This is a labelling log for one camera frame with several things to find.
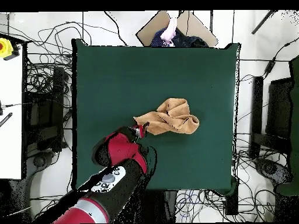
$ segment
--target floor tile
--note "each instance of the floor tile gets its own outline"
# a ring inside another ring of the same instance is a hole
[[[65,49],[60,48],[60,51],[63,52],[66,50],[71,52],[71,39],[80,38],[80,36],[82,35],[82,28],[80,27],[82,26],[81,24],[66,24],[66,22],[73,21],[82,23],[82,12],[14,12],[10,14],[9,25],[11,33],[23,35],[21,32],[15,30],[18,29],[25,32],[26,35],[31,39],[37,41],[45,41],[49,34],[52,32],[52,28],[56,25],[63,24],[62,26],[57,27],[56,30],[53,30],[54,34],[64,28],[71,27],[67,30],[62,31],[61,33],[51,35],[47,40],[48,43],[54,45],[58,43],[59,46],[61,45],[61,41]],[[47,49],[53,53],[58,53],[59,49],[51,44],[47,45]],[[34,44],[29,44],[28,52],[44,53],[45,49],[42,48],[42,45],[36,46]]]
[[[6,26],[8,24],[7,20],[7,14],[0,13],[0,32],[7,34],[8,27]]]
[[[147,22],[157,13],[157,11],[111,11],[107,12],[119,26],[120,37],[128,46],[142,46],[135,35]],[[84,23],[90,26],[100,26],[115,33],[99,29],[86,27],[86,30],[93,37],[95,46],[123,46],[119,39],[116,24],[113,23],[103,11],[84,12]]]
[[[216,48],[225,48],[232,43],[233,10],[214,10],[213,34],[218,39]]]

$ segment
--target green table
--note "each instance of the green table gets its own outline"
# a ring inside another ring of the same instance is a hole
[[[141,140],[157,150],[148,189],[231,189],[234,93],[239,44],[226,49],[86,46],[77,50],[77,187],[99,167],[93,146],[170,97],[200,120],[192,135]]]

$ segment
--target wire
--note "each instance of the wire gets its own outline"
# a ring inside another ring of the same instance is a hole
[[[278,53],[284,48],[284,47],[287,47],[287,46],[289,46],[291,43],[294,43],[294,42],[296,42],[297,40],[299,40],[299,37],[298,38],[296,38],[295,40],[293,40],[293,41],[291,41],[291,42],[289,42],[289,43],[286,43],[284,46],[282,46],[282,48],[281,49],[279,49],[278,50],[278,52],[275,54],[275,56],[273,57],[273,59],[275,60],[276,59],[276,57],[277,57],[277,55],[278,55]]]
[[[108,16],[115,23],[115,25],[117,27],[117,34],[119,35],[119,39],[124,43],[125,46],[128,46],[127,43],[124,42],[124,40],[120,37],[120,34],[119,34],[119,25],[117,25],[116,21],[113,20],[113,18],[110,15],[108,15],[106,11],[104,11],[104,13],[105,13],[106,16]]]
[[[67,185],[67,193],[68,193],[68,187],[69,187],[69,184],[71,183],[71,180],[72,180],[72,171],[71,171],[71,175],[69,177],[69,181],[68,181],[68,185]]]
[[[188,33],[188,28],[189,28],[189,16],[190,16],[190,11],[188,11],[188,20],[187,20],[187,31],[186,31],[186,36]]]
[[[237,122],[239,122],[241,119],[245,118],[246,116],[250,115],[251,113],[252,113],[252,111],[251,111],[250,113],[246,114],[245,116],[239,118],[239,120],[238,120]]]

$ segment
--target black cable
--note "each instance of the black cable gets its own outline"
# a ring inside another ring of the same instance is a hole
[[[54,197],[63,197],[63,195],[53,195],[53,196],[43,196],[38,198],[31,198],[30,200],[44,200],[45,198],[52,198],[52,200],[59,200],[59,199],[53,199]]]
[[[67,185],[67,193],[68,193],[68,187],[69,187],[69,184],[71,183],[71,180],[72,180],[72,171],[71,171],[71,175],[69,177],[69,181],[68,181],[68,185]]]
[[[250,113],[246,114],[245,116],[239,118],[239,120],[238,120],[237,122],[239,122],[241,119],[245,118],[246,116],[250,115],[251,113],[252,113],[252,111],[251,111]]]
[[[234,42],[234,26],[235,26],[235,10],[232,13],[232,37],[231,37],[231,42]]]
[[[119,35],[119,39],[124,43],[125,46],[128,46],[127,43],[124,42],[124,40],[120,37],[120,34],[119,34],[119,25],[117,25],[116,21],[113,20],[113,18],[110,15],[108,15],[106,11],[104,11],[104,13],[105,13],[106,16],[108,16],[115,23],[115,25],[117,27],[117,34]]]
[[[189,28],[189,16],[190,16],[190,11],[188,11],[188,20],[187,20],[187,31],[186,31],[186,36],[188,33],[188,28]]]

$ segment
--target black stand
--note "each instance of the black stand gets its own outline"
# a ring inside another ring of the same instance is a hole
[[[262,21],[257,25],[257,27],[254,29],[254,31],[252,31],[252,34],[255,34],[260,27],[265,23],[265,21],[267,21],[267,19],[275,13],[275,10],[270,10],[267,15],[262,19]]]

